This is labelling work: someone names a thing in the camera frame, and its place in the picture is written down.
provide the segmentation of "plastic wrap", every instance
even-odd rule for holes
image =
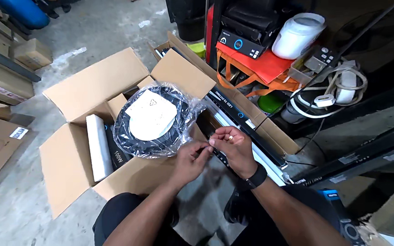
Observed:
[[[205,109],[200,99],[178,86],[155,82],[141,88],[123,106],[112,129],[113,139],[124,152],[137,157],[173,156],[192,140],[189,128]]]

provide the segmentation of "black product box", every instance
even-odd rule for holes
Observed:
[[[265,47],[235,35],[226,29],[222,30],[218,41],[253,59],[257,59],[265,51]]]
[[[110,157],[112,159],[113,170],[116,171],[118,168],[122,167],[126,162],[132,159],[131,154],[124,153],[113,140],[112,133],[113,125],[104,125],[106,130],[107,145],[109,146]]]

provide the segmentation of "black wristwatch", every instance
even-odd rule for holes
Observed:
[[[264,183],[267,178],[267,170],[260,163],[257,163],[258,168],[254,175],[248,179],[240,179],[236,185],[238,190],[253,190]]]

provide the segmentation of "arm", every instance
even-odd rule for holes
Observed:
[[[196,158],[197,151],[204,148]],[[153,245],[162,222],[178,192],[195,180],[205,168],[212,152],[208,143],[194,141],[183,145],[170,179],[161,184],[113,230],[105,246]]]
[[[252,141],[233,126],[221,127],[209,143],[224,152],[232,169],[243,179],[256,172]],[[290,246],[349,246],[320,215],[281,189],[269,177],[252,190]]]

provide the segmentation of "man's left hand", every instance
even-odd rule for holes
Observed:
[[[175,186],[182,188],[194,181],[205,168],[205,164],[214,148],[208,142],[192,141],[182,145],[177,152],[176,168],[170,178]]]

